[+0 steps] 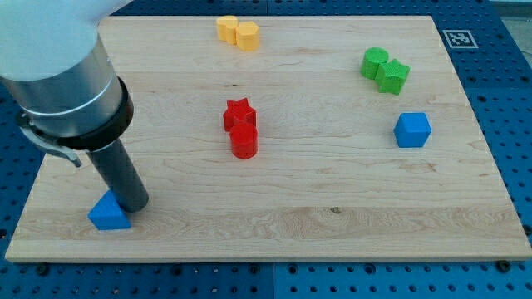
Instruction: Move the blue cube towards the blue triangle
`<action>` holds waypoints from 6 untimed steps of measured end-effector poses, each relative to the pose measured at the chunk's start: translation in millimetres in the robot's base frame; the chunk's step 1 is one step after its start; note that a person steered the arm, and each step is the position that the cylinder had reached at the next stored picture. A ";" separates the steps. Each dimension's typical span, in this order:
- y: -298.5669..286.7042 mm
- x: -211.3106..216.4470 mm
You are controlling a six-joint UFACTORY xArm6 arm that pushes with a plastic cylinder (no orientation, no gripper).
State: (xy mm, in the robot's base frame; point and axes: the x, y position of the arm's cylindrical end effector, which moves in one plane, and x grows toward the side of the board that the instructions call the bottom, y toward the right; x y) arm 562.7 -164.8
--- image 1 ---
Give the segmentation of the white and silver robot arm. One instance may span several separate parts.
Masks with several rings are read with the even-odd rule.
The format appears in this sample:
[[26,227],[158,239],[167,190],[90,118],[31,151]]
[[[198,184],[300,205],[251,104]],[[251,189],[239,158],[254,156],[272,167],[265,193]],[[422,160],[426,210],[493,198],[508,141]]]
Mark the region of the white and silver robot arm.
[[97,150],[126,130],[131,98],[98,25],[130,1],[1,1],[1,82],[35,131]]

